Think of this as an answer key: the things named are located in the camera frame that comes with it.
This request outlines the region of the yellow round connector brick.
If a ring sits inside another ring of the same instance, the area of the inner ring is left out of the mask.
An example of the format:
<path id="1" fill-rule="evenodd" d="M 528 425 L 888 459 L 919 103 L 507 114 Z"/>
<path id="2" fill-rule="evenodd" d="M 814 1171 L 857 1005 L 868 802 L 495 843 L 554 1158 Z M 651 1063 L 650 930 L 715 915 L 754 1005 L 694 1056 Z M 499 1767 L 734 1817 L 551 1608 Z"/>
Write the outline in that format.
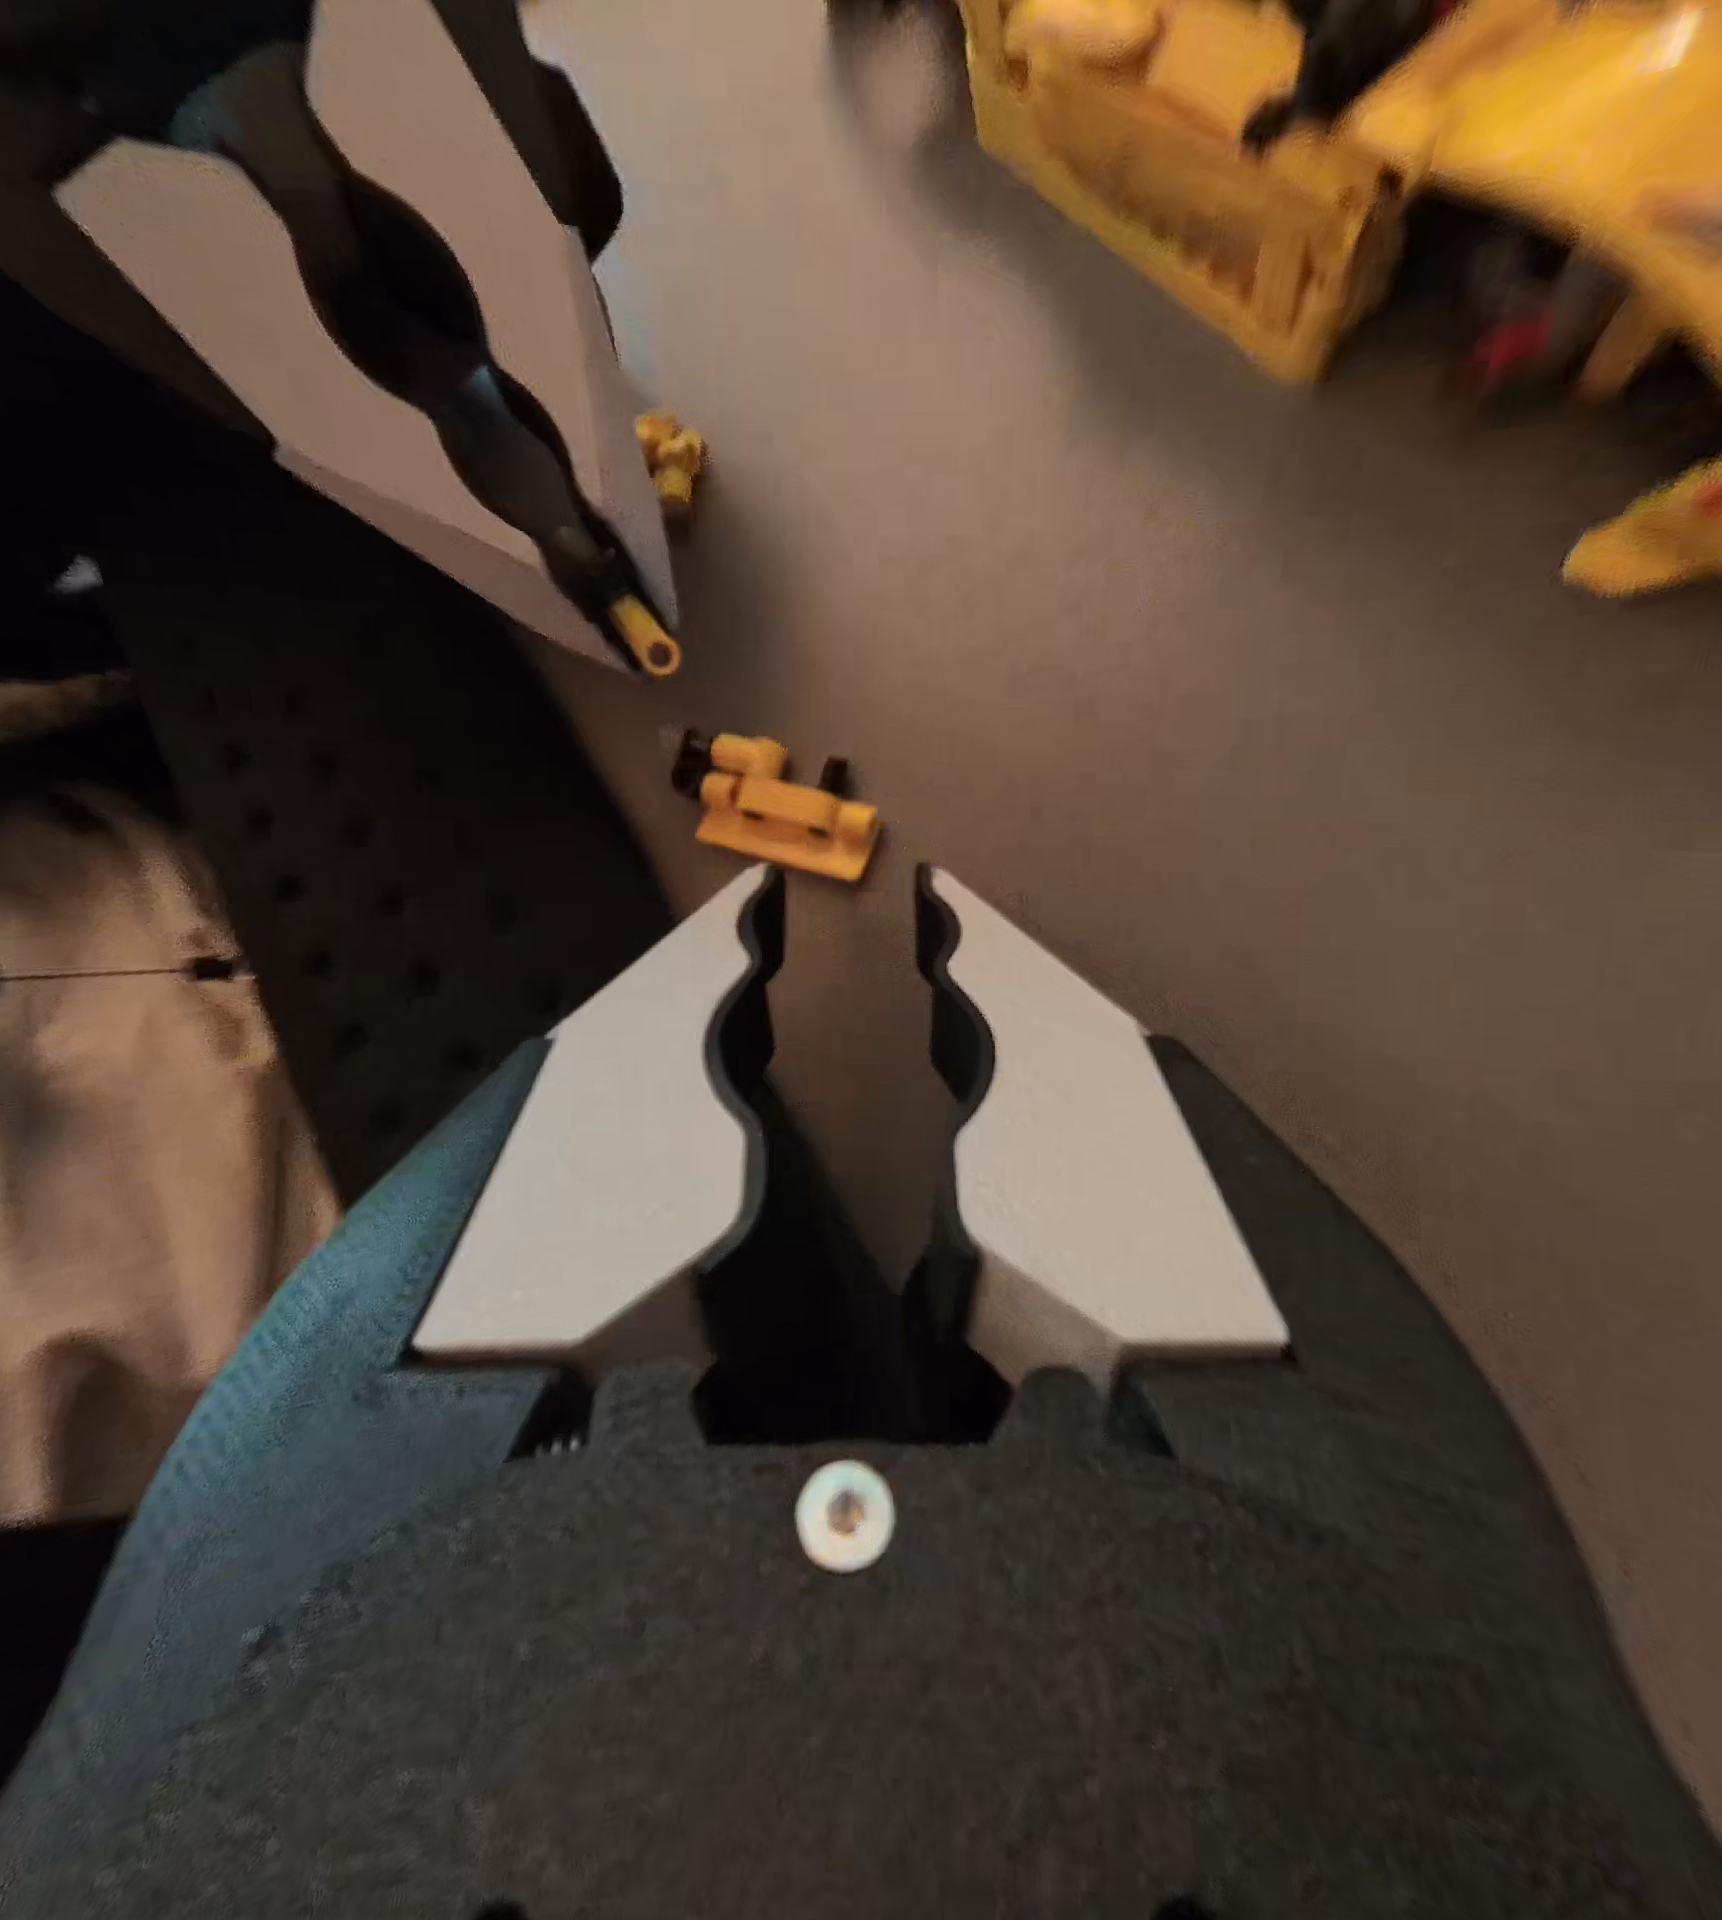
<path id="1" fill-rule="evenodd" d="M 621 547 L 574 520 L 543 531 L 538 553 L 556 588 L 630 672 L 660 681 L 682 668 L 682 648 Z"/>

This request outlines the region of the white sweatshirt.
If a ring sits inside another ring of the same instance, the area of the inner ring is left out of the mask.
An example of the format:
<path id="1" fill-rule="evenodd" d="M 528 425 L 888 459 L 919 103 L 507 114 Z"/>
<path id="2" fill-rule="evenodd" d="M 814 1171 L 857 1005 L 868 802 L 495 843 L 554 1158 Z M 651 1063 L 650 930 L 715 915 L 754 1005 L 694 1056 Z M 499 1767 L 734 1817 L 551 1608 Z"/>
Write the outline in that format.
<path id="1" fill-rule="evenodd" d="M 339 1217 L 188 837 L 0 792 L 0 1529 L 126 1514 Z"/>

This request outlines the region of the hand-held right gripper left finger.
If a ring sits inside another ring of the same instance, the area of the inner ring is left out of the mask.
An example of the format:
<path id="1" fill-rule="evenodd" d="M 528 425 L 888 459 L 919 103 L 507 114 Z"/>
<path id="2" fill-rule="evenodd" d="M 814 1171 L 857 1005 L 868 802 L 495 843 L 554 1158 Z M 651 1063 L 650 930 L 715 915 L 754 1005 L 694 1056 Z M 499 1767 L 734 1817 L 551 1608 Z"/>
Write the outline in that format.
<path id="1" fill-rule="evenodd" d="M 519 1442 L 579 1442 L 638 1366 L 755 1378 L 783 1344 L 769 982 L 786 885 L 734 877 L 543 1038 L 412 1337 L 414 1358 L 533 1362 Z"/>

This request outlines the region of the grey desk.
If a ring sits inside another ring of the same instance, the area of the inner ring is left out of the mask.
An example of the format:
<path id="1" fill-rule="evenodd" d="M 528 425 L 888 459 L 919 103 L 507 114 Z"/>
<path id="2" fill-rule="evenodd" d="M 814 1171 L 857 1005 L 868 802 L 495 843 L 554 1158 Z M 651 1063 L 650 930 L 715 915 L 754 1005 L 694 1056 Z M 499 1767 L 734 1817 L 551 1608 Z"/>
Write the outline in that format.
<path id="1" fill-rule="evenodd" d="M 548 675 L 679 907 L 682 729 L 847 756 L 778 1074 L 926 1236 L 935 863 L 1203 1059 L 1398 1253 L 1568 1511 L 1722 1833 L 1722 588 L 1568 543 L 1672 453 L 1453 416 L 1384 336 L 1273 387 L 972 141 L 947 14 L 533 4 L 623 183 L 623 357 L 699 427 L 686 667 Z"/>

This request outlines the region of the small yellow brick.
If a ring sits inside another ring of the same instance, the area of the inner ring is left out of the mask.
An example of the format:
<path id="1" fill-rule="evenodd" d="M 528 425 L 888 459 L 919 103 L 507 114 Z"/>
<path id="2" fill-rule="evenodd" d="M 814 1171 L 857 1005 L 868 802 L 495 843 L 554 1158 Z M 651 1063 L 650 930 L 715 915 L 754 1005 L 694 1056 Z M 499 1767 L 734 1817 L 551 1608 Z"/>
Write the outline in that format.
<path id="1" fill-rule="evenodd" d="M 633 435 L 661 523 L 682 526 L 694 515 L 699 478 L 708 465 L 702 435 L 667 410 L 635 415 Z"/>

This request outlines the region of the black perforated panel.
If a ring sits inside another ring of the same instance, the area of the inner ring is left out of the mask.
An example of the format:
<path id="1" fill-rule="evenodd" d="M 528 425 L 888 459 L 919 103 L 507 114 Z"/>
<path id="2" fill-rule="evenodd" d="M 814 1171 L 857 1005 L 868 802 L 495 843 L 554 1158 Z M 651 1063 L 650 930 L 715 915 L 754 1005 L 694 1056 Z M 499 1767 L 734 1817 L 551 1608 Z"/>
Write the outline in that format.
<path id="1" fill-rule="evenodd" d="M 339 517 L 119 543 L 105 613 L 346 1207 L 673 927 L 502 623 Z"/>

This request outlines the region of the yellow connector with black pin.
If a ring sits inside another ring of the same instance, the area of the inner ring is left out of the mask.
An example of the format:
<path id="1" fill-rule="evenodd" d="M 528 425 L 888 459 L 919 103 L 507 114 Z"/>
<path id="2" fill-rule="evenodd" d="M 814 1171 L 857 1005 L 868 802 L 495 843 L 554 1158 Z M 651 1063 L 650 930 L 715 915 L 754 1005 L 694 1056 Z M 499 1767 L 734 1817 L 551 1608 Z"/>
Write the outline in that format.
<path id="1" fill-rule="evenodd" d="M 790 768 L 787 762 L 787 748 L 768 737 L 688 729 L 679 735 L 672 756 L 670 785 L 684 799 L 708 804 L 704 801 L 708 781 L 782 781 Z"/>

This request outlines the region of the yellow toy brick car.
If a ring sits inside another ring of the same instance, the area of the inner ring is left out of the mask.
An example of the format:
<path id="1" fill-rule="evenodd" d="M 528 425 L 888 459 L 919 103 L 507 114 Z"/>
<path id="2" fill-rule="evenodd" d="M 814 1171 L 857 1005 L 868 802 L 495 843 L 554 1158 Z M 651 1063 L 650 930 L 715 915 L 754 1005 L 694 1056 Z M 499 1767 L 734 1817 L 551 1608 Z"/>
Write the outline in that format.
<path id="1" fill-rule="evenodd" d="M 1483 396 L 1722 408 L 1722 3 L 958 4 L 978 145 L 1280 383 L 1404 273 Z M 1722 453 L 1583 532 L 1595 598 L 1722 583 Z"/>

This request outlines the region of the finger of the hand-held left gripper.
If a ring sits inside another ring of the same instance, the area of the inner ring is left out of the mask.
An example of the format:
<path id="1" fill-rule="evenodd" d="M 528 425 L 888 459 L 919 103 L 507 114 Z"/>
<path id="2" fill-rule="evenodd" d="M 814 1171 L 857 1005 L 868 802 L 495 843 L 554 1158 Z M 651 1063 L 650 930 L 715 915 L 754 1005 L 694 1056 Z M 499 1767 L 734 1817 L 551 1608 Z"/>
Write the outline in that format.
<path id="1" fill-rule="evenodd" d="M 435 427 L 331 341 L 289 231 L 229 158 L 118 139 L 51 197 L 272 437 L 287 474 L 518 629 L 631 672 L 538 544 L 464 487 Z"/>
<path id="2" fill-rule="evenodd" d="M 576 181 L 579 97 L 515 4 L 313 4 L 301 87 L 346 176 L 367 312 L 402 400 L 489 515 L 536 543 L 584 523 L 675 636 L 672 544 Z"/>

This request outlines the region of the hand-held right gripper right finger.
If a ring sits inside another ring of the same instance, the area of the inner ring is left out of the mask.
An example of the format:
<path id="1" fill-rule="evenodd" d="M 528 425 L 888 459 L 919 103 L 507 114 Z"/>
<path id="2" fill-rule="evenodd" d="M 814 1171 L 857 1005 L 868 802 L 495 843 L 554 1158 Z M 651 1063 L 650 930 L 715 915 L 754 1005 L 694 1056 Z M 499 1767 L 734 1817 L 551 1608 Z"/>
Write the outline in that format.
<path id="1" fill-rule="evenodd" d="M 926 1432 L 986 1441 L 1021 1384 L 1280 1368 L 1291 1332 L 1151 1032 L 960 877 L 914 879 L 928 1059 L 952 1103 L 912 1270 Z"/>

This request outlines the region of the yellow brick beam assembly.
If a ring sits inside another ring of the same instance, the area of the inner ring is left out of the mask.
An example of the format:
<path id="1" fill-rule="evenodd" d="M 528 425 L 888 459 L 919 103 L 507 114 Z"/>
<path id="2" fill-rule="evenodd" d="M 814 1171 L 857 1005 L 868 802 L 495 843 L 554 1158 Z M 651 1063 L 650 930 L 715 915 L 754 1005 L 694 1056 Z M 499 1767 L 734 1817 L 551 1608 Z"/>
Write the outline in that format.
<path id="1" fill-rule="evenodd" d="M 704 849 L 852 887 L 868 875 L 879 838 L 873 804 L 821 786 L 724 768 L 699 782 L 695 841 Z"/>

